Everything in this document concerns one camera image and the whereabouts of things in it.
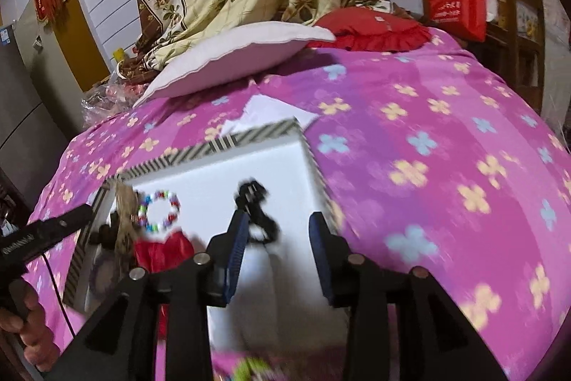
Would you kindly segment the left hand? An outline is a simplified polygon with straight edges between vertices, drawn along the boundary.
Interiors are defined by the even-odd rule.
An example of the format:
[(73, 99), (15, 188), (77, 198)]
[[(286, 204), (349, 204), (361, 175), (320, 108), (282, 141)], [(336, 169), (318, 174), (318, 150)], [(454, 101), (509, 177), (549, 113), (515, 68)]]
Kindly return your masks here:
[(23, 281), (23, 302), (29, 310), (26, 320), (1, 307), (1, 329), (19, 335), (25, 348), (28, 363), (41, 372), (48, 372), (57, 362), (60, 349), (54, 342), (54, 334), (45, 323), (45, 309), (38, 294), (27, 281)]

